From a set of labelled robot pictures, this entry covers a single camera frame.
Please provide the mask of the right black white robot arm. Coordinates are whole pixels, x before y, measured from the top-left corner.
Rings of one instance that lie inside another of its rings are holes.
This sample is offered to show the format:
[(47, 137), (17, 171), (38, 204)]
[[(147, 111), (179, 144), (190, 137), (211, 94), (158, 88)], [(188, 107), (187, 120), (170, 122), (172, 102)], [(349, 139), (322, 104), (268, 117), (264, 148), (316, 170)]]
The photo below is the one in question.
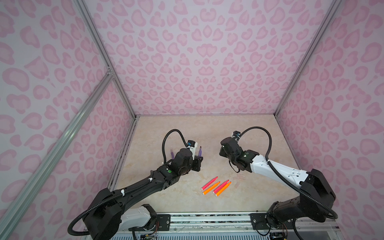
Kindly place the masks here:
[(283, 223), (299, 218), (310, 218), (318, 223), (338, 218), (332, 209), (336, 195), (322, 172), (298, 170), (267, 160), (255, 151), (244, 151), (231, 137), (221, 141), (220, 156), (227, 158), (240, 171), (268, 177), (299, 194), (296, 198), (274, 202), (270, 206), (263, 221), (268, 227), (277, 229)]

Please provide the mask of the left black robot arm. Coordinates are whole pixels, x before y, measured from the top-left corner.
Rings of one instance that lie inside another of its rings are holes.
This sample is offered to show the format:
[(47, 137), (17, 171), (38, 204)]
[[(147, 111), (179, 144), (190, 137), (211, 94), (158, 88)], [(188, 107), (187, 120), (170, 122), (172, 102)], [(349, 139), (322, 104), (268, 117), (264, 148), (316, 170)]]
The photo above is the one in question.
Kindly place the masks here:
[(203, 157), (193, 156), (188, 148), (180, 149), (175, 158), (164, 163), (150, 175), (128, 187), (110, 191), (107, 188), (98, 192), (88, 209), (80, 219), (84, 222), (87, 231), (93, 240), (109, 240), (123, 224), (131, 221), (131, 228), (143, 227), (150, 222), (155, 215), (153, 208), (144, 206), (149, 219), (140, 222), (132, 211), (127, 215), (129, 209), (147, 198), (148, 196), (166, 190), (176, 184), (181, 176), (191, 171), (201, 170)]

